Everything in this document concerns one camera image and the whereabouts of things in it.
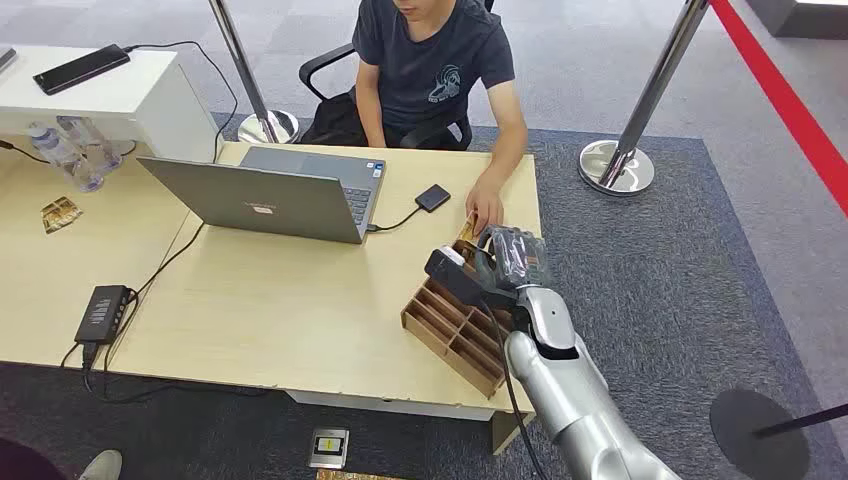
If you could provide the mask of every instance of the black round base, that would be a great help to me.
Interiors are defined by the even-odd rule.
[[[791,420],[774,400],[749,390],[722,392],[710,407],[710,426],[724,456],[753,480],[801,480],[810,450],[801,430],[758,439],[753,431]]]

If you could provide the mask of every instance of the person's foot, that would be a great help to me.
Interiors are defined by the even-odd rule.
[[[85,467],[79,480],[118,480],[122,462],[121,452],[104,450]]]

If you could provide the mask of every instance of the robotic hand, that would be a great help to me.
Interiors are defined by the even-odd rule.
[[[562,297],[541,286],[547,280],[544,241],[490,226],[473,248],[473,269],[442,247],[430,256],[425,271],[467,305],[512,313],[516,330],[505,342],[509,369],[565,454],[572,477],[679,479],[624,422]]]

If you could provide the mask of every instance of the wooden organizer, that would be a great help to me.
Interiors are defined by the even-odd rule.
[[[452,248],[465,257],[465,268],[473,270],[473,262],[468,262],[474,252],[471,244],[458,240]],[[500,310],[493,313],[501,337],[506,339],[512,317]],[[501,352],[492,321],[476,307],[463,305],[434,280],[427,279],[418,289],[401,312],[401,323],[486,398],[503,385]]]

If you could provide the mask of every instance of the red line on floor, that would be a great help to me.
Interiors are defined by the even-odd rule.
[[[712,0],[710,3],[789,133],[848,216],[848,163],[739,18],[729,0]]]

